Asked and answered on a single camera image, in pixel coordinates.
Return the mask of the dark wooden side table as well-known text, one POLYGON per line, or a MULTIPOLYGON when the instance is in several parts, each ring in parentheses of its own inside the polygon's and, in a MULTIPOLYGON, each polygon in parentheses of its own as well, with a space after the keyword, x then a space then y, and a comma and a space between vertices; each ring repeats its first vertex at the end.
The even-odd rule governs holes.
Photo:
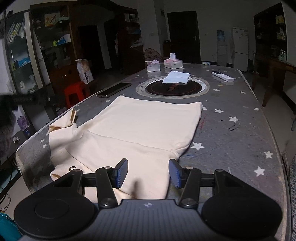
POLYGON ((295 74, 295 66, 280 60, 255 56, 253 70, 255 77, 253 77, 251 84, 252 90, 255 90, 259 80, 265 88, 262 107, 266 107, 273 95, 278 95, 295 114, 295 102, 283 90, 285 74, 287 71, 295 74))

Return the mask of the dark wooden shelf cabinet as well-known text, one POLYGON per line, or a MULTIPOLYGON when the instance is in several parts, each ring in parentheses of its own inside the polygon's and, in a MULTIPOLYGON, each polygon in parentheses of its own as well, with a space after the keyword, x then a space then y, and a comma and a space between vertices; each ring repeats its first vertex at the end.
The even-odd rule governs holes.
POLYGON ((282 3, 277 3, 254 17, 255 53, 278 59, 287 52, 287 29, 282 3))

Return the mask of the cream beige sweater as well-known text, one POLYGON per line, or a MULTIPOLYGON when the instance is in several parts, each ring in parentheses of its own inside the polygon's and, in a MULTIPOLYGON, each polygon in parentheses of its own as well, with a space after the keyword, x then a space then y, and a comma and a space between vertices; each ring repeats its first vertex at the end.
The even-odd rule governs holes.
POLYGON ((49 146, 57 180, 71 169, 94 173, 128 160, 122 199, 164 199, 168 164, 190 146, 202 113, 201 102, 174 104, 117 97, 94 118, 78 126, 75 109, 49 125, 49 146))

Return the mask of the water dispenser with blue bottle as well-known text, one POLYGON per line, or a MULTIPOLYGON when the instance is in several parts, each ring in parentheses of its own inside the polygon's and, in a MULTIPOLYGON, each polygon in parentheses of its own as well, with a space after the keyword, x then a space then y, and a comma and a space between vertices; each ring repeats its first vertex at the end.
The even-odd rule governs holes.
POLYGON ((227 65, 227 43, 223 30, 217 30, 217 62, 219 66, 227 65))

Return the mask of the red plastic stool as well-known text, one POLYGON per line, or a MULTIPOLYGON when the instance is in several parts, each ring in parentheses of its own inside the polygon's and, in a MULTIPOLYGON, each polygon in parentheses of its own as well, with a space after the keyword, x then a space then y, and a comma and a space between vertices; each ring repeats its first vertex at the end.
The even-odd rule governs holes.
POLYGON ((64 90, 65 101, 67 108, 71 108, 74 104, 71 104, 70 96, 76 95, 79 102, 90 96, 89 87, 82 81, 73 83, 67 86, 64 90))

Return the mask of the white refrigerator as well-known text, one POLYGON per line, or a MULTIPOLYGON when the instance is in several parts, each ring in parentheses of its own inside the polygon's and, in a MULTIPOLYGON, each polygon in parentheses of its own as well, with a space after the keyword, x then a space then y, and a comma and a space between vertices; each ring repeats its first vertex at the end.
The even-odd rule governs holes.
POLYGON ((233 37, 233 66, 241 71, 248 68, 248 30, 232 28, 233 37))

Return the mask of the black smartphone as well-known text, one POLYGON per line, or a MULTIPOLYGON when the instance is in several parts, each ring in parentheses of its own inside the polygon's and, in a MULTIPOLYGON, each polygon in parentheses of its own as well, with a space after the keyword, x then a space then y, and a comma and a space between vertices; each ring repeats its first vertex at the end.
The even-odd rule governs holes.
POLYGON ((121 90, 124 90, 132 85, 131 82, 119 82, 110 87, 107 87, 101 91, 99 91, 96 96, 99 98, 108 98, 121 90))

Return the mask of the dark wooden door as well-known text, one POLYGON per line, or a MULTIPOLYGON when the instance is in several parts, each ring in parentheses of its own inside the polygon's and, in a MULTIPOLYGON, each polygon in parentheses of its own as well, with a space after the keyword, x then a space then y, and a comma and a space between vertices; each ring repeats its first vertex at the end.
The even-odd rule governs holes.
POLYGON ((200 38, 195 11, 167 13, 171 51, 184 63, 200 63, 200 38))

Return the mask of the white remote control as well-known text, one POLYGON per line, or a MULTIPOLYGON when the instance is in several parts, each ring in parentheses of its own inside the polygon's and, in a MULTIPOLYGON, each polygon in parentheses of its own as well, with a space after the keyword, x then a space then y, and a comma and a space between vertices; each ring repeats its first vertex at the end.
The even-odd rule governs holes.
POLYGON ((234 82, 234 80, 235 80, 233 77, 230 77, 230 76, 225 75, 225 74, 218 72, 218 71, 212 71, 212 75, 216 76, 226 82, 234 82))

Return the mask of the white paper bag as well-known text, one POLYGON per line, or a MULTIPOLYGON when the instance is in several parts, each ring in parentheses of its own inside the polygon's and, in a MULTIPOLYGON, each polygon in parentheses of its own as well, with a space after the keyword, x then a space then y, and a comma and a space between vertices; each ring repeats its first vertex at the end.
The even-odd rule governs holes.
POLYGON ((80 79, 85 84, 89 84, 94 80, 91 70, 89 68, 88 60, 86 59, 77 59, 77 70, 80 76, 80 79))

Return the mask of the small pink white box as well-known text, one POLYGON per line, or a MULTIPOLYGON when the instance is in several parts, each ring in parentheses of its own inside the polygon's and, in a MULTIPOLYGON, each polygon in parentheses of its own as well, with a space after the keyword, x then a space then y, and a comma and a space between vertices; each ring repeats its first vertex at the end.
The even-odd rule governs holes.
POLYGON ((147 72, 159 72, 161 70, 158 60, 145 61, 145 63, 147 64, 147 72))

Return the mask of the pink tissue box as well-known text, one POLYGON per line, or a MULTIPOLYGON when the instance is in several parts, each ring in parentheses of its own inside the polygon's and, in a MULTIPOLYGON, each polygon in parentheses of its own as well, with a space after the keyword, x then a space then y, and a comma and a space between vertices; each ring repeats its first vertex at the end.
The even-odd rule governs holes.
POLYGON ((183 61, 177 59, 175 53, 171 53, 169 59, 164 60, 164 66, 170 69, 180 69, 183 68, 183 61))

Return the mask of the round black induction cooktop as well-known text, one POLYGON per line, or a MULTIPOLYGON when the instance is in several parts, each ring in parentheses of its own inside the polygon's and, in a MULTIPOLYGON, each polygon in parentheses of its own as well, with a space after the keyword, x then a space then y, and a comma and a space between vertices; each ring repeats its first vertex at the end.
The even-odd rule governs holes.
POLYGON ((206 94, 210 90, 208 81, 190 76, 188 82, 163 83, 165 76, 151 78, 139 84, 135 91, 141 96, 162 99, 186 99, 206 94))

